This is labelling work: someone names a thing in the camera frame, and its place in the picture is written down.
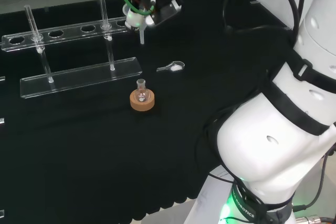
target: green tube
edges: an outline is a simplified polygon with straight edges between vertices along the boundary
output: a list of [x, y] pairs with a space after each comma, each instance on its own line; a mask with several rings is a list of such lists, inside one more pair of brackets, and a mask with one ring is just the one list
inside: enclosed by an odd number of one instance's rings
[[150, 10], [147, 10], [146, 12], [142, 11], [142, 10], [138, 10], [136, 9], [131, 2], [129, 2], [128, 0], [124, 0], [125, 3], [132, 9], [132, 11], [134, 11], [135, 13], [141, 14], [143, 16], [147, 16], [150, 15], [153, 11], [154, 11], [154, 6], [151, 6]]

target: black table surface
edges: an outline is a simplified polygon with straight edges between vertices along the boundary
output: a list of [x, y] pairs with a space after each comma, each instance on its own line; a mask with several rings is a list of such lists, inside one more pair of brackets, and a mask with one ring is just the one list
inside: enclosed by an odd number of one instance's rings
[[[253, 0], [230, 0], [227, 22], [237, 28], [281, 25]], [[260, 30], [226, 36], [222, 0], [184, 0], [182, 12], [138, 35], [114, 37], [116, 59], [136, 56], [155, 107], [130, 107], [139, 77], [22, 99], [19, 80], [43, 73], [34, 49], [0, 52], [0, 209], [3, 223], [130, 223], [174, 202], [196, 198], [218, 165], [204, 141], [205, 120], [239, 102], [266, 69], [283, 64], [272, 42], [284, 34]], [[122, 0], [107, 0], [109, 17]], [[42, 28], [100, 19], [97, 2], [33, 11]], [[0, 15], [0, 36], [28, 31], [24, 12]], [[102, 37], [46, 47], [52, 71], [107, 61]], [[156, 73], [173, 60], [181, 72]]]

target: acrylic base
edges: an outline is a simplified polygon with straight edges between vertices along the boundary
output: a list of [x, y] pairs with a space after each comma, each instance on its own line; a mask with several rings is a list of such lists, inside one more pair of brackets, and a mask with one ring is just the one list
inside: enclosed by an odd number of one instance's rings
[[45, 74], [22, 78], [20, 80], [21, 97], [38, 97], [43, 94], [138, 76], [142, 73], [142, 69], [135, 57], [117, 60], [114, 62], [114, 67], [115, 70], [111, 71], [110, 64], [106, 62], [83, 68], [54, 72], [52, 73], [53, 83], [48, 82]]

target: metal connector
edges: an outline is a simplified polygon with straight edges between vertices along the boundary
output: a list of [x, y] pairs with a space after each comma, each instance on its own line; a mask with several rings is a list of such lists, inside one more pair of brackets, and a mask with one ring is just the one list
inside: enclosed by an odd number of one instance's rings
[[321, 219], [317, 215], [301, 217], [296, 219], [297, 224], [321, 224]]

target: clear acrylic rack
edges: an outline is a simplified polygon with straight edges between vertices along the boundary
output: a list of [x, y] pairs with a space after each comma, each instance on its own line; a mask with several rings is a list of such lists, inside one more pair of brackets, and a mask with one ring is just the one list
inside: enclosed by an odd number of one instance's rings
[[[43, 94], [119, 80], [126, 77], [138, 76], [142, 73], [139, 62], [135, 57], [114, 61], [112, 36], [127, 31], [124, 25], [126, 18], [108, 19], [105, 0], [100, 0], [99, 4], [102, 20], [42, 30], [37, 29], [30, 6], [25, 6], [31, 31], [5, 35], [2, 37], [1, 43], [2, 50], [6, 52], [35, 47], [40, 57], [45, 73], [20, 80], [20, 95], [22, 98], [37, 97]], [[47, 45], [97, 36], [103, 36], [104, 38], [108, 62], [60, 72], [51, 72], [45, 52]]]

